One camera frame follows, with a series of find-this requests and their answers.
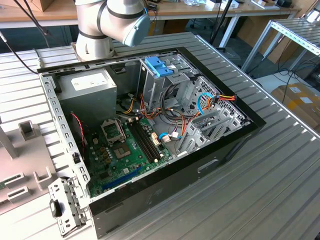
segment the green circuit board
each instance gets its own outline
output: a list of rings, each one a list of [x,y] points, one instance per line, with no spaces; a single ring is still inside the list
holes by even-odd
[[[154,131],[148,120],[143,118],[138,121],[138,124],[143,127],[146,135],[152,141],[151,133]],[[126,136],[125,142],[117,141],[113,145],[108,145],[101,128],[96,128],[94,133],[85,136],[88,142],[85,164],[91,177],[88,185],[91,197],[96,197],[172,159],[169,151],[161,144],[154,146],[161,154],[158,162],[148,161],[129,127],[125,123],[122,123],[121,126]],[[112,134],[115,132],[113,129],[106,130]],[[97,144],[94,144],[94,138],[98,139]]]

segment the yellow cable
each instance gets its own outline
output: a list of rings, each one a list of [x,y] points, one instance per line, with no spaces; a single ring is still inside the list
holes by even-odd
[[[134,107],[134,100],[132,99],[130,108],[129,108],[127,111],[123,112],[123,113],[124,113],[124,114],[130,113],[130,112],[132,111],[132,108],[133,108],[133,107]]]
[[[233,98],[234,96],[224,96],[224,95],[219,95],[220,97],[223,97],[223,98]]]

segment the blue cable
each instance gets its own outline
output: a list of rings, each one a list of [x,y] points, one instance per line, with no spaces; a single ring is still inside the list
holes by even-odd
[[[199,110],[199,112],[203,115],[204,114],[204,111],[202,111],[202,108],[201,108],[201,106],[200,106],[200,100],[201,100],[201,97],[202,96],[204,96],[204,95],[206,95],[206,96],[208,96],[208,97],[210,97],[210,98],[214,98],[214,96],[211,94],[211,93],[209,93],[209,92],[204,92],[204,93],[202,93],[199,97],[198,97],[198,101],[197,101],[197,103],[196,103],[196,106],[198,107],[198,110]]]
[[[169,133],[167,133],[167,132],[161,133],[159,136],[159,139],[161,140],[166,135],[169,135]]]

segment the aluminum table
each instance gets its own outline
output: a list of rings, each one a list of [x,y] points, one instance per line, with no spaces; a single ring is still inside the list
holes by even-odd
[[[266,56],[272,49],[276,46],[281,35],[288,37],[300,46],[304,48],[302,53],[297,57],[294,63],[290,66],[289,70],[292,70],[301,58],[305,55],[307,51],[315,54],[316,56],[320,54],[320,26],[309,23],[304,18],[295,19],[283,19],[283,20],[270,20],[265,29],[263,30],[260,38],[254,45],[251,53],[245,60],[242,71],[246,71],[250,66],[252,60],[257,54],[260,46],[266,40],[271,29],[278,31],[278,34],[273,39],[272,43],[265,51],[264,56]]]
[[[151,36],[119,55],[186,47],[267,124],[227,164],[109,233],[108,240],[313,240],[320,231],[320,136],[200,36]],[[71,47],[39,51],[45,66],[77,62]],[[19,55],[33,69],[34,51]],[[70,173],[40,80],[11,54],[0,55],[0,116],[10,131],[27,119],[40,125],[59,176]],[[4,239],[61,239],[48,194],[0,215]],[[93,240],[87,222],[67,237]]]

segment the red cable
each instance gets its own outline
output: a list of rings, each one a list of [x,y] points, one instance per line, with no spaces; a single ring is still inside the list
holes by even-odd
[[[82,139],[82,151],[83,151],[83,157],[85,157],[85,135],[84,135],[84,129],[82,128],[82,124],[81,124],[81,121],[79,120],[79,118],[74,113],[71,113],[71,115],[77,120],[77,122],[78,122],[78,124],[80,126],[81,139]]]

